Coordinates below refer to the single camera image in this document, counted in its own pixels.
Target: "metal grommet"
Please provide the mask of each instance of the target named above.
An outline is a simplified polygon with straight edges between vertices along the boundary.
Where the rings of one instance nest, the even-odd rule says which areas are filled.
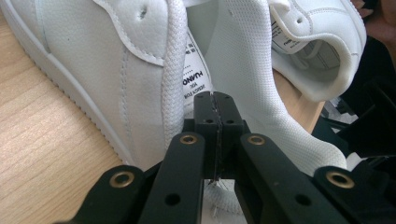
[[[183,135],[180,138],[180,142],[185,145],[192,145],[198,141],[198,138],[194,135]]]
[[[330,183],[342,189],[353,189],[355,187],[355,182],[352,178],[336,171],[327,172],[326,178]]]
[[[134,182],[134,174],[129,171],[121,171],[111,176],[110,186],[115,189],[122,189],[132,182]]]
[[[262,146],[265,143],[265,139],[257,135],[250,136],[247,141],[256,146]]]

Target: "wooden surface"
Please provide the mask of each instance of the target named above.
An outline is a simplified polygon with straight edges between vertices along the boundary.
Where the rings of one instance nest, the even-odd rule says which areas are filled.
[[[281,75],[289,112],[309,132],[322,104]],[[74,216],[99,176],[120,165],[107,140],[32,63],[0,14],[0,223],[52,223]]]

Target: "shoe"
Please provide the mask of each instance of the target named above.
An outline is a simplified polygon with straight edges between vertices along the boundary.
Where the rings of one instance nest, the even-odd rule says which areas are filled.
[[[230,94],[250,130],[272,138],[302,172],[346,168],[340,150],[307,133],[276,91],[267,2],[185,3],[0,1],[26,52],[127,164],[146,170],[160,161],[192,111],[192,96],[216,89]],[[245,221],[229,192],[205,189],[204,223]]]
[[[366,43],[363,20],[349,0],[270,5],[272,62],[306,98],[319,102],[347,90]]]

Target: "shoe sole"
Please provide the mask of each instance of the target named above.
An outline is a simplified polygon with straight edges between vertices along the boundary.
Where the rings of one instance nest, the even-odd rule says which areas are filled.
[[[105,139],[114,148],[122,162],[131,164],[129,161],[133,161],[133,159],[128,153],[129,150],[117,137],[105,116],[74,76],[51,53],[47,53],[41,42],[18,15],[10,0],[1,1],[0,7],[9,27],[14,32],[25,52],[35,62],[35,65],[85,112],[86,116],[96,125]]]

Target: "shoe tongue label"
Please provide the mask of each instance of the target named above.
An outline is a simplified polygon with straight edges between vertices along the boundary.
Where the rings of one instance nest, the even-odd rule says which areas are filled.
[[[309,42],[294,41],[288,38],[278,26],[277,22],[271,17],[272,28],[272,48],[279,53],[293,54],[303,49]]]
[[[188,31],[186,58],[183,72],[184,106],[193,103],[194,95],[201,91],[212,91],[212,83],[205,59]]]

